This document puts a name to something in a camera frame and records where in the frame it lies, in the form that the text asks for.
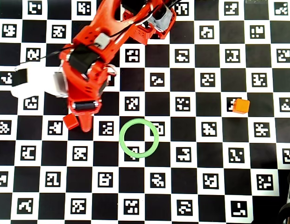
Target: black square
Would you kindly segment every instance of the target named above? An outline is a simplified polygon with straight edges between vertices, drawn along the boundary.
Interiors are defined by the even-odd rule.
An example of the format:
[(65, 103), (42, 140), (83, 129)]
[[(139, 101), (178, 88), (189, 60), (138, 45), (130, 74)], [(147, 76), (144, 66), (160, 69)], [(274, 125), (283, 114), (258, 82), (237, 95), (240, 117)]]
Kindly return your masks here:
[(92, 192), (92, 167), (67, 167), (66, 192)]
[(40, 193), (38, 219), (64, 219), (65, 193)]
[(170, 43), (194, 43), (194, 26), (192, 21), (176, 21), (170, 32)]
[(196, 141), (196, 119), (171, 117), (171, 141)]
[(42, 166), (66, 166), (67, 142), (43, 141), (42, 142)]
[[(50, 54), (55, 51), (59, 51), (65, 46), (65, 44), (46, 44), (46, 54)], [(60, 67), (61, 65), (61, 60), (59, 59), (59, 54), (47, 57), (46, 58), (46, 67)]]
[(119, 143), (117, 141), (94, 142), (94, 166), (118, 166), (118, 157)]
[(86, 214), (86, 206), (87, 206), (87, 199), (86, 198), (72, 198), (71, 199), (70, 214), (85, 215)]
[(0, 193), (0, 219), (11, 218), (12, 193)]
[(170, 93), (169, 92), (146, 92), (145, 93), (146, 116), (169, 116)]
[(140, 200), (139, 199), (124, 199), (124, 215), (139, 215)]
[(47, 4), (48, 20), (71, 20), (71, 0), (48, 0)]
[(244, 43), (244, 21), (220, 21), (220, 43)]
[(246, 59), (248, 68), (270, 68), (270, 44), (246, 44)]
[(273, 69), (274, 92), (290, 92), (290, 69)]
[(93, 194), (92, 220), (118, 220), (118, 194)]
[(219, 45), (195, 45), (196, 68), (219, 68)]
[(0, 66), (19, 65), (20, 48), (20, 43), (0, 43)]
[[(144, 117), (120, 117), (120, 129), (130, 120)], [(125, 141), (144, 141), (145, 128), (142, 124), (136, 124), (128, 128), (125, 133)]]
[(277, 169), (276, 145), (271, 143), (250, 143), (251, 168)]
[(276, 140), (290, 143), (290, 118), (276, 118)]
[(23, 20), (22, 21), (22, 42), (46, 42), (46, 21), (44, 20)]
[(195, 91), (194, 69), (170, 69), (171, 91)]
[(17, 37), (17, 24), (3, 24), (1, 37), (16, 38)]
[(246, 92), (246, 70), (245, 69), (221, 69), (222, 92)]
[(121, 68), (120, 73), (120, 91), (145, 90), (144, 68)]
[[(149, 150), (152, 142), (145, 143), (145, 150)], [(170, 167), (170, 143), (159, 142), (156, 151), (145, 159), (146, 167)]]
[(219, 20), (219, 0), (195, 0), (195, 20)]
[(29, 215), (33, 214), (34, 199), (33, 198), (18, 198), (17, 214)]
[(225, 194), (251, 195), (251, 172), (249, 169), (225, 169)]
[(172, 194), (197, 194), (197, 169), (172, 168)]
[(12, 121), (0, 120), (0, 135), (11, 135)]
[(224, 195), (199, 195), (199, 218), (202, 222), (225, 222), (225, 196)]
[(146, 194), (145, 202), (145, 220), (171, 220), (170, 195)]
[(269, 10), (268, 2), (264, 1), (263, 4), (244, 4), (244, 18), (245, 20), (268, 20)]
[(274, 117), (274, 100), (272, 93), (248, 93), (250, 117)]
[(221, 116), (221, 99), (220, 93), (197, 92), (196, 93), (196, 108), (197, 116)]
[(144, 168), (119, 168), (120, 193), (144, 193)]
[(18, 98), (13, 97), (10, 91), (0, 91), (0, 114), (17, 114), (17, 105)]
[(39, 192), (40, 167), (15, 167), (13, 192)]
[(248, 142), (247, 118), (223, 118), (224, 142)]
[(197, 142), (198, 167), (223, 168), (222, 143)]
[(17, 140), (41, 140), (42, 116), (18, 116)]
[(290, 43), (290, 21), (270, 21), (271, 43)]
[(22, 0), (0, 0), (0, 19), (22, 19)]
[(145, 67), (168, 68), (170, 66), (169, 45), (147, 45), (145, 47)]
[(0, 166), (13, 166), (15, 141), (0, 141)]

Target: checkerboard mat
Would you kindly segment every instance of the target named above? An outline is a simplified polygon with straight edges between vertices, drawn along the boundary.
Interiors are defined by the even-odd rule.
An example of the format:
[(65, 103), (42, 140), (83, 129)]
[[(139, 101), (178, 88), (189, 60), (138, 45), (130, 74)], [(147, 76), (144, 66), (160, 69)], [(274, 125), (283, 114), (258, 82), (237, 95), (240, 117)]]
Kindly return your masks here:
[[(0, 0), (0, 224), (274, 223), (290, 171), (290, 0), (183, 0), (165, 40), (121, 47), (93, 129), (69, 131), (67, 100), (14, 98), (12, 73), (58, 71), (58, 56), (40, 58), (99, 4)], [(119, 146), (133, 118), (160, 135), (146, 159)], [(135, 125), (125, 140), (141, 153), (153, 134)]]

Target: white square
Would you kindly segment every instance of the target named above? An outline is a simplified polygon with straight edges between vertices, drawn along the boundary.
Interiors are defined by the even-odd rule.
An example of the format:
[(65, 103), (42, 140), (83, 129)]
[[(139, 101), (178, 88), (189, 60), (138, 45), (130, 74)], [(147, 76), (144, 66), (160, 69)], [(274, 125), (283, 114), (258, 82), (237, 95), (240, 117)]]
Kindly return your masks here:
[(195, 87), (196, 92), (221, 92), (220, 68), (195, 68)]
[[(3, 134), (0, 134), (0, 140), (16, 140), (17, 119), (17, 115), (0, 115), (0, 132), (3, 132)], [(9, 127), (9, 124), (6, 126), (7, 124), (5, 122), (2, 123), (1, 120), (11, 121), (11, 127)]]
[(195, 2), (193, 0), (182, 0), (173, 8), (177, 14), (176, 21), (193, 21), (195, 18)]
[(244, 34), (246, 44), (271, 44), (270, 21), (245, 20)]
[[(233, 202), (246, 202), (247, 210), (241, 210), (233, 212), (231, 210), (231, 201)], [(253, 215), (253, 197), (245, 195), (225, 195), (225, 207), (226, 207), (226, 221), (230, 223), (252, 223), (254, 219)]]
[(93, 141), (68, 141), (67, 166), (92, 167), (93, 166)]
[(91, 0), (85, 0), (88, 4), (78, 3), (80, 0), (71, 0), (72, 20), (73, 21), (92, 21), (96, 15), (97, 3)]
[(219, 20), (220, 21), (242, 21), (244, 20), (244, 2), (241, 0), (219, 0)]
[(42, 4), (28, 3), (29, 0), (22, 1), (23, 20), (47, 20), (47, 0), (39, 0)]
[(22, 20), (0, 19), (0, 43), (21, 43)]
[(290, 169), (290, 143), (276, 143), (278, 169)]
[(290, 118), (290, 92), (274, 92), (276, 118)]
[(47, 20), (46, 43), (71, 43), (71, 32), (71, 20)]
[(14, 183), (14, 166), (0, 166), (0, 193), (12, 193)]
[[(192, 216), (183, 216), (181, 212), (187, 212), (189, 203), (185, 204), (184, 208), (177, 208), (177, 203), (185, 200), (185, 202), (191, 202)], [(172, 207), (172, 222), (197, 222), (199, 220), (198, 214), (198, 195), (192, 194), (172, 194), (171, 195), (171, 207)]]
[(42, 141), (17, 140), (15, 145), (15, 162), (17, 167), (41, 166)]
[[(144, 141), (125, 141), (125, 145), (136, 153), (145, 152)], [(127, 155), (119, 144), (119, 167), (145, 167), (145, 158), (134, 158)]]
[[(17, 214), (18, 199), (28, 199), (26, 203), (20, 204), (20, 210), (26, 210), (31, 214)], [(14, 192), (12, 194), (12, 206), (11, 206), (11, 220), (37, 220), (39, 211), (39, 193), (35, 192)]]
[(121, 68), (144, 68), (145, 67), (145, 45), (123, 44), (120, 48)]
[(290, 68), (290, 43), (273, 43), (270, 46), (271, 67), (273, 69)]
[(239, 69), (245, 68), (247, 65), (245, 44), (221, 44), (219, 46), (219, 54), (221, 68)]
[[(287, 3), (285, 6), (284, 4), (279, 7), (276, 3)], [(274, 0), (269, 1), (269, 20), (271, 21), (290, 21), (290, 0)]]
[(92, 193), (118, 193), (118, 192), (119, 192), (119, 167), (93, 167)]
[(197, 168), (198, 195), (224, 195), (223, 168)]
[(78, 193), (78, 192), (66, 193), (65, 220), (91, 220), (91, 219), (92, 219), (92, 193)]
[[(171, 125), (171, 120), (170, 117), (162, 116), (162, 117), (145, 117), (145, 120), (148, 120), (154, 124), (156, 127), (158, 134), (159, 134), (159, 141), (160, 142), (170, 142), (171, 141), (171, 133), (170, 133), (170, 125)], [(153, 142), (154, 141), (154, 136), (150, 135), (150, 128), (145, 125), (145, 141)]]
[(170, 167), (145, 167), (145, 194), (171, 194)]
[[(266, 137), (266, 126), (261, 127), (260, 123), (269, 123), (270, 137)], [(255, 128), (258, 128), (258, 135), (255, 137)], [(248, 118), (248, 139), (250, 143), (276, 143), (276, 122), (275, 118)]]
[(4, 85), (0, 85), (0, 91), (10, 91), (12, 89), (12, 73), (14, 70), (15, 67), (12, 66), (0, 66), (0, 72), (5, 72), (4, 77), (0, 76), (1, 83), (4, 83)]
[(171, 167), (196, 168), (197, 144), (190, 141), (172, 141), (170, 143)]
[(223, 142), (222, 126), (221, 117), (196, 117), (197, 142)]
[(38, 95), (23, 99), (18, 98), (18, 115), (23, 116), (43, 116), (44, 113), (44, 92)]
[(145, 68), (145, 92), (170, 92), (170, 69)]
[(68, 140), (68, 128), (66, 127), (66, 124), (63, 121), (63, 117), (64, 117), (63, 115), (43, 116), (42, 140), (45, 141)]
[(46, 56), (46, 43), (21, 43), (20, 62), (30, 62), (29, 66), (45, 67), (46, 59), (41, 59)]
[(65, 193), (67, 181), (67, 167), (41, 166), (40, 193)]
[(170, 92), (170, 116), (171, 117), (195, 117), (196, 116), (196, 93), (195, 92)]
[[(133, 215), (124, 214), (124, 203), (130, 206)], [(145, 194), (119, 193), (118, 194), (118, 220), (119, 221), (145, 221)]]
[(247, 92), (273, 92), (272, 68), (247, 68)]
[(224, 168), (250, 169), (250, 150), (248, 142), (223, 142)]
[(94, 141), (119, 141), (118, 116), (94, 116)]
[[(273, 190), (260, 190), (262, 179), (257, 182), (257, 175), (272, 175)], [(279, 176), (277, 169), (251, 169), (251, 183), (253, 196), (280, 196), (279, 193)]]
[(248, 113), (241, 114), (241, 113), (235, 113), (233, 112), (233, 104), (232, 102), (235, 102), (237, 98), (241, 99), (248, 99), (248, 95), (246, 92), (221, 92), (221, 116), (222, 117), (228, 117), (228, 118), (247, 118)]
[(219, 44), (219, 21), (195, 21), (196, 44)]
[(145, 92), (121, 91), (119, 100), (120, 116), (145, 116)]
[(195, 68), (194, 44), (170, 44), (171, 68)]

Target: green ring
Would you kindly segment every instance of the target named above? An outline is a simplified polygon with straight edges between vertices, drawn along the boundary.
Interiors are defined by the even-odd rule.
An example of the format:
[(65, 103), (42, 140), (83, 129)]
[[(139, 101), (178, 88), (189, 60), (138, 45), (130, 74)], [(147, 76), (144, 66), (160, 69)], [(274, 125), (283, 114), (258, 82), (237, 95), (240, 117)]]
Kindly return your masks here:
[[(143, 125), (148, 126), (151, 129), (151, 131), (153, 132), (153, 135), (154, 135), (154, 142), (153, 142), (151, 148), (149, 150), (147, 150), (146, 152), (144, 152), (144, 153), (135, 153), (135, 152), (131, 151), (125, 145), (125, 142), (124, 142), (124, 136), (125, 136), (125, 133), (126, 133), (127, 129), (130, 128), (132, 125), (136, 125), (136, 124), (143, 124)], [(124, 152), (127, 155), (130, 155), (130, 156), (132, 156), (134, 158), (144, 158), (144, 157), (150, 156), (157, 149), (157, 146), (158, 146), (158, 143), (159, 143), (159, 134), (158, 134), (158, 131), (157, 131), (156, 127), (150, 121), (145, 120), (145, 119), (141, 119), (141, 118), (132, 119), (132, 120), (128, 121), (121, 128), (120, 136), (119, 136), (119, 143), (121, 145), (121, 148), (124, 150)]]

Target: small block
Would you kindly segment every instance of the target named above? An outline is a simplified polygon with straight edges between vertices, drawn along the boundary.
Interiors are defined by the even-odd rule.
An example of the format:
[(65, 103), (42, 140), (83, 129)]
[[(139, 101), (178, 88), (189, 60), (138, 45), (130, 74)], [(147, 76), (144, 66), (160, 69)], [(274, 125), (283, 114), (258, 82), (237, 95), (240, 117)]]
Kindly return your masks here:
[(79, 126), (78, 119), (76, 118), (74, 113), (68, 114), (67, 116), (63, 117), (63, 121), (69, 130)]
[(241, 113), (245, 114), (248, 113), (250, 102), (249, 100), (245, 99), (237, 99), (233, 105), (233, 112), (234, 113)]

